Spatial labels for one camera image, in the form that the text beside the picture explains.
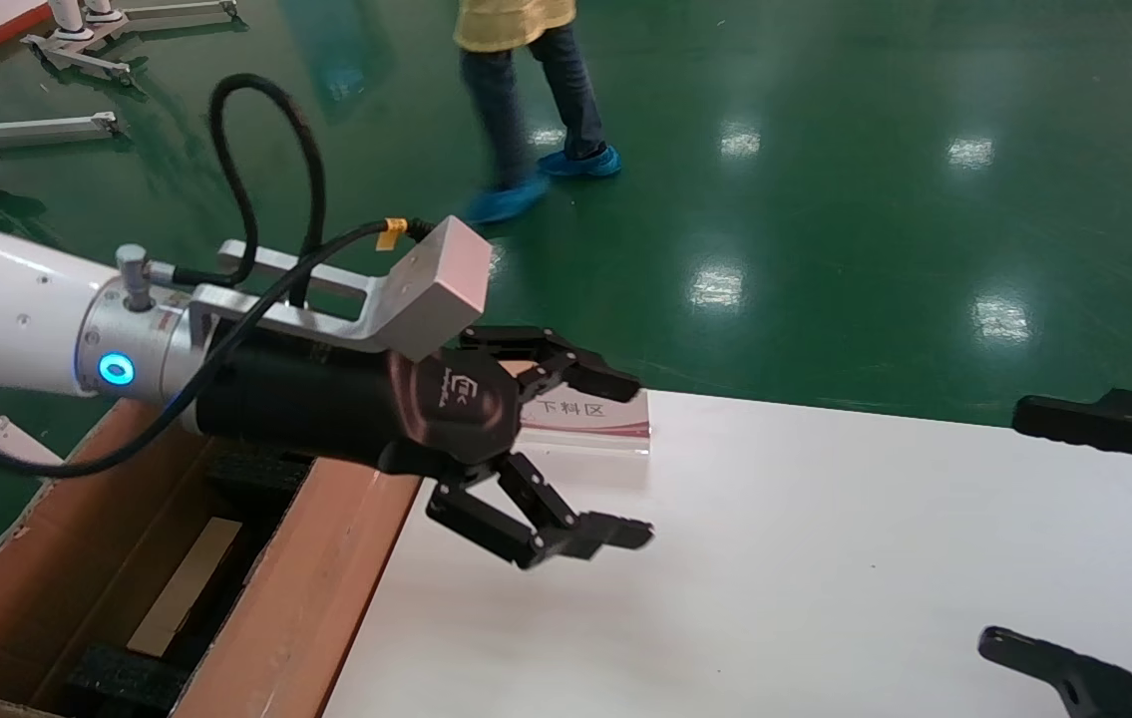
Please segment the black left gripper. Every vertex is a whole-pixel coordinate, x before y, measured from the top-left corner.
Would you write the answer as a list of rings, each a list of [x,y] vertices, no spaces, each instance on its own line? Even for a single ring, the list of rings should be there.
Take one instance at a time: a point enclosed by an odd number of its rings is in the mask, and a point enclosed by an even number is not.
[[[470,327],[461,349],[414,362],[254,332],[196,398],[194,422],[201,435],[438,479],[426,515],[516,569],[652,541],[650,523],[571,508],[533,461],[508,453],[521,428],[518,401],[567,385],[631,403],[642,382],[542,327]],[[514,381],[501,362],[531,367]],[[524,522],[471,494],[489,478]]]

